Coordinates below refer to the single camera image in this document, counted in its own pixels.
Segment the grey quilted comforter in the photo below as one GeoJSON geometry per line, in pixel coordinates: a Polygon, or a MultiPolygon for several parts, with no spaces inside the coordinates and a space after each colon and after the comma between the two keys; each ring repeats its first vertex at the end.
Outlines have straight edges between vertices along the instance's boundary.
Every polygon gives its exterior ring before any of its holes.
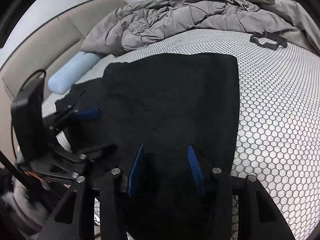
{"type": "Polygon", "coordinates": [[[254,4],[248,0],[147,0],[127,4],[104,17],[81,50],[122,55],[191,29],[242,33],[267,31],[319,54],[319,27],[291,0],[254,4]]]}

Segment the beige upholstered headboard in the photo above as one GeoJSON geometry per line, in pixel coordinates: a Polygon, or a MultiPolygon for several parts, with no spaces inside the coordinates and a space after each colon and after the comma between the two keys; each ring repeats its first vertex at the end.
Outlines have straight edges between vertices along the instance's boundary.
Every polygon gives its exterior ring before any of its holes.
{"type": "Polygon", "coordinates": [[[55,16],[33,31],[3,64],[2,81],[14,100],[27,77],[45,69],[50,78],[80,50],[92,28],[124,0],[90,0],[55,16]]]}

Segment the light blue bolster pillow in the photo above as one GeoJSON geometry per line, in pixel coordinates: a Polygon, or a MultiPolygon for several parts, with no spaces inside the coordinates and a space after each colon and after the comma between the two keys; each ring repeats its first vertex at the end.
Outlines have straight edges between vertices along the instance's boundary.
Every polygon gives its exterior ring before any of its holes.
{"type": "Polygon", "coordinates": [[[51,92],[64,94],[102,58],[101,55],[78,52],[48,80],[51,92]]]}

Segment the black plastic clip bracket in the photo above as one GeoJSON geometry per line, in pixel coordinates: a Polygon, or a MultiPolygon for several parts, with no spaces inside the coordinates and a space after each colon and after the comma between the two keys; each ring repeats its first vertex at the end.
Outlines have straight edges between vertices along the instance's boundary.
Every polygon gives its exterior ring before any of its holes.
{"type": "Polygon", "coordinates": [[[263,31],[262,33],[255,32],[250,36],[249,41],[261,48],[271,50],[277,50],[279,47],[287,48],[287,39],[268,31],[263,31]]]}

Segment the black pants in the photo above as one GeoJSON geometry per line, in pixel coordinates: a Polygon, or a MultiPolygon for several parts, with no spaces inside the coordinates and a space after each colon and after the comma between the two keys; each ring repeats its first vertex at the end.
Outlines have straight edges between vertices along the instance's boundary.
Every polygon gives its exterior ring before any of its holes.
{"type": "Polygon", "coordinates": [[[103,76],[78,85],[56,102],[61,111],[99,109],[95,120],[72,120],[65,130],[73,150],[114,144],[106,165],[131,170],[144,150],[134,193],[120,199],[120,219],[134,239],[214,239],[212,190],[196,187],[187,152],[202,172],[229,172],[239,126],[238,62],[232,55],[158,54],[112,63],[103,76]]]}

